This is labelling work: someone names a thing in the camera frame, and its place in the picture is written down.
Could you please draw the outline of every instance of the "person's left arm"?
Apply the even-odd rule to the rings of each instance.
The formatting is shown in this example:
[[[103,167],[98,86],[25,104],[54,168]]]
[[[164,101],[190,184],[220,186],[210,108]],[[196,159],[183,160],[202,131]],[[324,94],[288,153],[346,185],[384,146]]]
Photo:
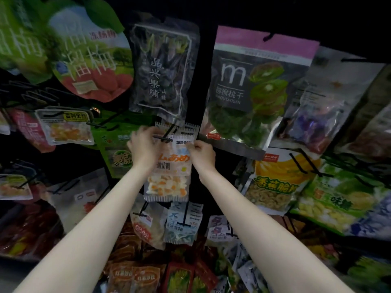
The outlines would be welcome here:
[[[16,293],[92,292],[130,212],[160,152],[156,128],[141,127],[128,142],[133,167],[31,271]]]

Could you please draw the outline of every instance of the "person's right hand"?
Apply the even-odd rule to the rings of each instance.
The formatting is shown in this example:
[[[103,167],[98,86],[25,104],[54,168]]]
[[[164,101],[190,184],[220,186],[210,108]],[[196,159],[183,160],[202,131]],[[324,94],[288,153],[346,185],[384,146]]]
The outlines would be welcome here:
[[[211,144],[197,140],[192,143],[186,144],[187,149],[190,152],[192,163],[200,175],[202,182],[202,176],[210,171],[215,171],[216,153],[213,150]]]

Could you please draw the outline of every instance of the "pink package top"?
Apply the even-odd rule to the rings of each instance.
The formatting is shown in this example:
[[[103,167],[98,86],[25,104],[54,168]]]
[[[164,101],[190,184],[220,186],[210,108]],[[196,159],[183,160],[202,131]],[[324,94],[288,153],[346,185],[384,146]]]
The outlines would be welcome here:
[[[246,48],[276,52],[278,54],[294,55],[313,59],[319,47],[319,42],[296,37],[275,34],[264,42],[270,33],[253,30],[219,26],[216,44],[229,44]]]

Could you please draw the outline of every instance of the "person's left hand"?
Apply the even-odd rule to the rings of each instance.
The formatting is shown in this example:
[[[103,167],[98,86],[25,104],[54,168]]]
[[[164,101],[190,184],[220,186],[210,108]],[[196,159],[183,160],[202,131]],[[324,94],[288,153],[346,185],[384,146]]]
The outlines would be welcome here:
[[[145,168],[149,173],[156,167],[163,142],[154,140],[154,134],[163,134],[157,127],[140,126],[132,132],[127,143],[132,153],[133,166]]]

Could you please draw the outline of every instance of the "person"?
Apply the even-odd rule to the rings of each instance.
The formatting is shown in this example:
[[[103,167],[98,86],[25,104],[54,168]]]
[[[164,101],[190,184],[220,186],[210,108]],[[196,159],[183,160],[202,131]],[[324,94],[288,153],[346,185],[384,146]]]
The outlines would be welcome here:
[[[31,271],[16,293],[92,292],[135,197],[156,166],[162,142],[157,128],[141,127],[128,142],[133,167]],[[235,189],[215,168],[211,145],[188,150],[208,188],[273,292],[353,292],[309,249]]]

